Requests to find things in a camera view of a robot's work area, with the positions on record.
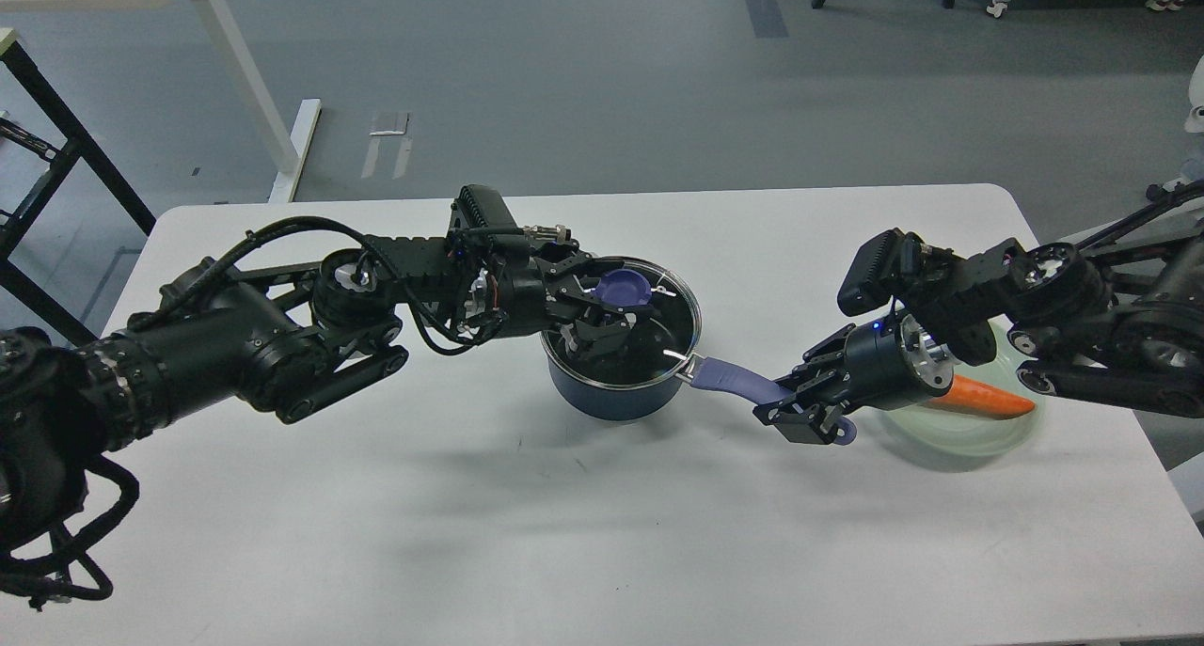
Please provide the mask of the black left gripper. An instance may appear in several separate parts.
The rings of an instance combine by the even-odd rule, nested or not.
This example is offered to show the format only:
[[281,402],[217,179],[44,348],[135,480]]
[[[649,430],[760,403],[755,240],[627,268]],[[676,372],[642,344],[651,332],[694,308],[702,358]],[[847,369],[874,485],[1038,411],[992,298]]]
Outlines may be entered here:
[[[449,229],[449,257],[464,273],[452,300],[449,328],[458,339],[510,338],[547,327],[545,263],[550,300],[601,302],[603,275],[621,269],[621,257],[583,251],[567,226]],[[619,360],[633,355],[642,328],[659,318],[656,307],[622,312],[588,308],[560,328],[569,362]]]

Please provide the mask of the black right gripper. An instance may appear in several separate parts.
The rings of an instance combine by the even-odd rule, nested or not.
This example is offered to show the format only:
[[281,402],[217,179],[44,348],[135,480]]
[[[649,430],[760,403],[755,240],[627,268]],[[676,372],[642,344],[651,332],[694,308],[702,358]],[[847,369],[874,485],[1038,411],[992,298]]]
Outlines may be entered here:
[[[799,365],[775,383],[804,389],[846,372],[848,411],[897,410],[946,396],[952,389],[954,357],[910,313],[889,313],[873,322],[846,324],[801,355]],[[752,414],[787,441],[850,445],[857,428],[825,403],[761,403]]]

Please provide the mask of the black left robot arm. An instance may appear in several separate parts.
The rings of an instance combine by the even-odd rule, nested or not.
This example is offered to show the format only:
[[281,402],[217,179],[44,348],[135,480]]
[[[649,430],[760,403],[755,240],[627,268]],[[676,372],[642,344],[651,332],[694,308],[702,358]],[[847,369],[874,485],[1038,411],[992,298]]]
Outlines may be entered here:
[[397,307],[445,357],[549,333],[584,362],[627,355],[661,315],[626,260],[590,255],[569,229],[518,225],[486,186],[461,188],[444,236],[288,217],[160,294],[73,349],[41,328],[2,333],[2,591],[35,610],[112,594],[88,552],[138,480],[110,454],[231,397],[295,423],[386,379],[409,357]]

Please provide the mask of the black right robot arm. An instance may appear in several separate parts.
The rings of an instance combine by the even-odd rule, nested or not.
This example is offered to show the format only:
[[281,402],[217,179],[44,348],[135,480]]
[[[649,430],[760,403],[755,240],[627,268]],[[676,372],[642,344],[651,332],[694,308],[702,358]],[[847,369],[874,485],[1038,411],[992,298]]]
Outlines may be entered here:
[[752,411],[790,441],[845,445],[848,411],[950,398],[954,365],[996,358],[990,320],[1003,316],[1032,392],[1200,417],[1202,227],[1125,243],[1200,197],[1200,180],[1159,189],[1081,242],[1026,250],[1009,238],[969,257],[885,230],[858,248],[837,294],[848,316],[880,316],[820,340]]

